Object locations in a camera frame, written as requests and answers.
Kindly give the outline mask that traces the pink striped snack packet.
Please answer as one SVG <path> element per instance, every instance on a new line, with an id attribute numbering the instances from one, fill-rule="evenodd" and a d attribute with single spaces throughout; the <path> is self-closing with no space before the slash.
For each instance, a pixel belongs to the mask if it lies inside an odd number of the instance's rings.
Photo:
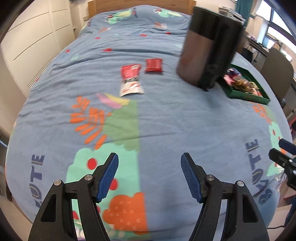
<path id="1" fill-rule="evenodd" d="M 226 81 L 226 83 L 229 85 L 229 86 L 232 86 L 234 84 L 234 80 L 229 76 L 229 75 L 224 75 L 224 80 Z"/>

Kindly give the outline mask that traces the blue white snack packet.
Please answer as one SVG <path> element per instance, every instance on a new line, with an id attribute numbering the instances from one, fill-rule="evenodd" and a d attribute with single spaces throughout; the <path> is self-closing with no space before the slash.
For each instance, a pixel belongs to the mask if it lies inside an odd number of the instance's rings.
<path id="1" fill-rule="evenodd" d="M 233 80 L 238 80 L 242 78 L 242 74 L 236 68 L 229 68 L 227 70 L 227 75 Z"/>

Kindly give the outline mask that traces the dark red snack packet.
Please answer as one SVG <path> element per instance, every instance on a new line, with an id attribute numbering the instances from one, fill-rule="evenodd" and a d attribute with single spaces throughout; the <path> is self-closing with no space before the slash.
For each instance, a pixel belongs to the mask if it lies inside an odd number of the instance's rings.
<path id="1" fill-rule="evenodd" d="M 146 59 L 145 72 L 156 72 L 162 73 L 163 71 L 163 60 L 161 58 Z"/>

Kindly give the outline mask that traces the long red white snack pouch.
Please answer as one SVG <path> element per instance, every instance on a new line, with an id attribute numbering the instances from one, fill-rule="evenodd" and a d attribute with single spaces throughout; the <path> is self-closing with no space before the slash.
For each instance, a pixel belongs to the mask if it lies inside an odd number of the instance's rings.
<path id="1" fill-rule="evenodd" d="M 139 73 L 141 67 L 142 66 L 140 64 L 122 66 L 122 82 L 120 85 L 119 93 L 120 97 L 128 94 L 144 94 L 144 89 L 142 88 L 139 81 Z"/>

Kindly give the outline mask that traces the brown nutritious snack packet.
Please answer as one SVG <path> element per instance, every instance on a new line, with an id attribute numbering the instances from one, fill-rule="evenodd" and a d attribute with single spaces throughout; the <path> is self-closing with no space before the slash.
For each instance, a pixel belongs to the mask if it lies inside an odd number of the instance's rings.
<path id="1" fill-rule="evenodd" d="M 253 93 L 253 83 L 246 80 L 246 79 L 239 79 L 239 80 L 235 80 L 234 84 L 232 85 L 232 87 L 240 92 L 244 92 L 244 93 Z"/>

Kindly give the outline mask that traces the olive chair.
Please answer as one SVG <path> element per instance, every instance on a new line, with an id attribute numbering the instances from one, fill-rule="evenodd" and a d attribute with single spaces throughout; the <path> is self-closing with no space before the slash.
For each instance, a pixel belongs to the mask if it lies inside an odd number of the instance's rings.
<path id="1" fill-rule="evenodd" d="M 285 96 L 293 81 L 293 66 L 283 53 L 272 47 L 264 61 L 261 75 L 271 87 L 281 108 L 286 106 Z"/>

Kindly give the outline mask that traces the green tray box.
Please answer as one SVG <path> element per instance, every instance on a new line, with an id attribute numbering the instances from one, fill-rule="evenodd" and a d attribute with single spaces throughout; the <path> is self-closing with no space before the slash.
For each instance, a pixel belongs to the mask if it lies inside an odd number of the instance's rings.
<path id="1" fill-rule="evenodd" d="M 245 68 L 231 64 L 217 81 L 229 98 L 267 105 L 270 99 L 259 82 Z"/>

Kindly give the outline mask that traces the dark metallic mug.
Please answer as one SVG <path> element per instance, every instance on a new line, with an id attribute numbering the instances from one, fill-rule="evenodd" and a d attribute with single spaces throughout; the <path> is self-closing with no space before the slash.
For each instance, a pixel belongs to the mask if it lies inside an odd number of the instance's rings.
<path id="1" fill-rule="evenodd" d="M 207 91 L 230 65 L 243 34 L 243 24 L 208 9 L 193 7 L 176 68 L 185 82 Z"/>

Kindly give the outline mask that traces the teal curtain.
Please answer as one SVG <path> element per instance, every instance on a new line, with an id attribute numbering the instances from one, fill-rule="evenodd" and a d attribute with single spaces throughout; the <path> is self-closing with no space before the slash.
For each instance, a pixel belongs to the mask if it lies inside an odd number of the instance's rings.
<path id="1" fill-rule="evenodd" d="M 253 0 L 237 0 L 236 2 L 235 11 L 245 19 L 245 23 L 249 18 L 252 4 Z"/>

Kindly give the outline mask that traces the blue patterned bedsheet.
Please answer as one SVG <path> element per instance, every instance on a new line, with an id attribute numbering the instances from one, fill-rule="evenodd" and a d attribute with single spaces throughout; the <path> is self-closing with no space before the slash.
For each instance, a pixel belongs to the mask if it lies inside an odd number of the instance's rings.
<path id="1" fill-rule="evenodd" d="M 176 73 L 190 17 L 155 6 L 93 17 L 79 37 L 32 86 L 10 137 L 6 178 L 33 221 L 57 179 L 73 182 L 103 164 L 119 166 L 98 205 L 112 240 L 188 240 L 201 205 L 180 165 L 188 152 L 221 181 L 242 180 L 266 225 L 279 202 L 283 170 L 269 159 L 280 138 L 291 140 L 285 115 L 263 76 L 243 57 L 270 102 L 230 99 Z M 145 72 L 161 58 L 162 73 Z M 140 64 L 144 94 L 119 96 L 122 66 Z"/>

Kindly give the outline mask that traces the white wardrobe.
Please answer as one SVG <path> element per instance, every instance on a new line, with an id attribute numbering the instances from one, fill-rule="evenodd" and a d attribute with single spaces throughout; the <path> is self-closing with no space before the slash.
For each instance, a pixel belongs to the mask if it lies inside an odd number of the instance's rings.
<path id="1" fill-rule="evenodd" d="M 70 2 L 33 1 L 1 43 L 4 60 L 24 96 L 37 74 L 74 40 Z"/>

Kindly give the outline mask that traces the wooden headboard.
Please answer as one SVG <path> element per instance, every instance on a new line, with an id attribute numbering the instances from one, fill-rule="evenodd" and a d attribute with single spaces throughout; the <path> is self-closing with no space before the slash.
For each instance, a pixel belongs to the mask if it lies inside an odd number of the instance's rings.
<path id="1" fill-rule="evenodd" d="M 95 0 L 88 2 L 88 13 L 93 17 L 99 13 L 128 9 L 134 6 L 150 5 L 177 11 L 187 15 L 193 13 L 193 0 Z"/>

